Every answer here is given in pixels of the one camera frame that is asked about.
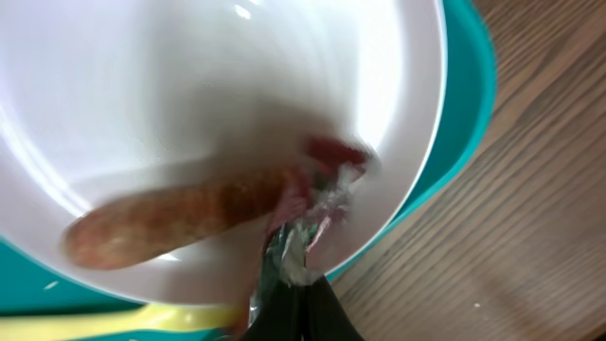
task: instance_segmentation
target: crumpled plastic packaging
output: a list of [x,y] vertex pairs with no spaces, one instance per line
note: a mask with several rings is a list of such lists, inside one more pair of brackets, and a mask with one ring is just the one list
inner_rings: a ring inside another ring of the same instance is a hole
[[305,154],[309,162],[284,189],[266,230],[249,326],[278,281],[305,286],[324,275],[307,267],[307,254],[325,231],[346,222],[352,192],[374,160],[365,148],[324,137],[311,137]]

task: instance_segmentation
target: brown sausage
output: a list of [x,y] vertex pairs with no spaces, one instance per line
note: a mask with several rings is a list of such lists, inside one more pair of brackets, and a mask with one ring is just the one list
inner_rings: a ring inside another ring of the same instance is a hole
[[117,199],[69,227],[65,252],[77,265],[92,269],[150,260],[271,212],[294,171],[258,170]]

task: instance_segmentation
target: brown table surface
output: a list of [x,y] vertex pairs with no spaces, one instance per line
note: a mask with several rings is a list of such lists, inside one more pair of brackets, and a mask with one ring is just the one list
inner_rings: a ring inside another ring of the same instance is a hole
[[606,332],[606,0],[476,5],[499,59],[483,143],[335,292],[368,341],[593,340]]

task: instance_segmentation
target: yellow utensil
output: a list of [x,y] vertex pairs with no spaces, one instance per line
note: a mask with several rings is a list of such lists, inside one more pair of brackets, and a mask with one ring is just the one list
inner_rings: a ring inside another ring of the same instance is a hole
[[238,312],[229,307],[149,304],[133,311],[107,314],[2,317],[0,339],[54,341],[140,330],[195,332],[227,327],[236,320]]

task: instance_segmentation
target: white plate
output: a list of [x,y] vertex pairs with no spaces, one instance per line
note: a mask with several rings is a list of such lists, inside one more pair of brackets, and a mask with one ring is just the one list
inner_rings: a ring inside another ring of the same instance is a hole
[[312,255],[329,271],[417,181],[445,78],[439,0],[0,0],[2,234],[118,296],[233,303],[262,222],[111,272],[71,265],[61,234],[119,193],[276,161],[304,133],[335,131],[382,169]]

